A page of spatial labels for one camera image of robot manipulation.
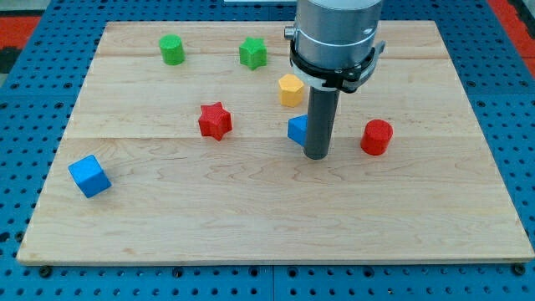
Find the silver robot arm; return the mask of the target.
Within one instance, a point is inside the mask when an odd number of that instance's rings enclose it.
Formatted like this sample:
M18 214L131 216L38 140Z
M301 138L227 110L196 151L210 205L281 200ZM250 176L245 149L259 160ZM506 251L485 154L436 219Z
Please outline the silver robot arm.
M296 54L322 69L348 69L369 54L382 0L298 0L284 38Z

